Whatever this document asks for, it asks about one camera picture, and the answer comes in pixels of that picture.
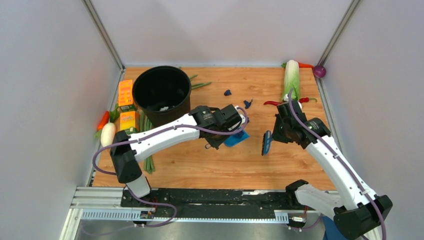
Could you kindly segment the blue dustpan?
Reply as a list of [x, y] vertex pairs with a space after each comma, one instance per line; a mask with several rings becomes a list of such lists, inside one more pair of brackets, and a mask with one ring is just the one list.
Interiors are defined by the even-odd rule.
[[244, 130], [233, 135], [214, 135], [205, 138], [207, 141], [205, 148], [215, 148], [218, 150], [222, 144], [224, 144], [225, 147], [231, 148], [245, 141], [249, 137], [250, 135]]

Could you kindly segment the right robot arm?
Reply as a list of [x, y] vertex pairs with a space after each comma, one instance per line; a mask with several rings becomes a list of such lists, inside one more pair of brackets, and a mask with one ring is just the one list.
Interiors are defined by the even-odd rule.
[[304, 205], [320, 212], [332, 219], [348, 240], [385, 240], [391, 199], [378, 195], [356, 173], [321, 119], [308, 119], [295, 100], [276, 108], [272, 140], [301, 146], [320, 164], [337, 191], [327, 193], [300, 179], [286, 186], [286, 205], [294, 210]]

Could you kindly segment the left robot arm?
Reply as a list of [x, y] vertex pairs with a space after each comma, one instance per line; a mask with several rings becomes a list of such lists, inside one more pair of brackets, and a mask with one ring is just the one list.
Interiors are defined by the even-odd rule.
[[230, 136], [242, 132], [247, 124], [248, 115], [243, 107], [229, 104], [219, 109], [200, 105], [148, 131], [130, 135], [119, 131], [109, 146], [117, 180], [134, 194], [133, 200], [140, 207], [147, 207], [153, 201], [153, 194], [140, 162], [162, 150], [197, 139], [205, 139], [209, 147], [218, 149]]

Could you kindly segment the blue hand brush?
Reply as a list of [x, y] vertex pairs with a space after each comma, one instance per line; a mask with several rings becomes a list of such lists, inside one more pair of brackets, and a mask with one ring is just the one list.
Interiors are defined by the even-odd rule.
[[263, 134], [263, 138], [262, 138], [262, 147], [261, 147], [261, 155], [262, 156], [265, 156], [265, 155], [268, 154], [268, 152], [270, 151], [270, 148], [271, 148], [272, 141], [273, 141], [272, 132], [270, 130], [267, 130]]

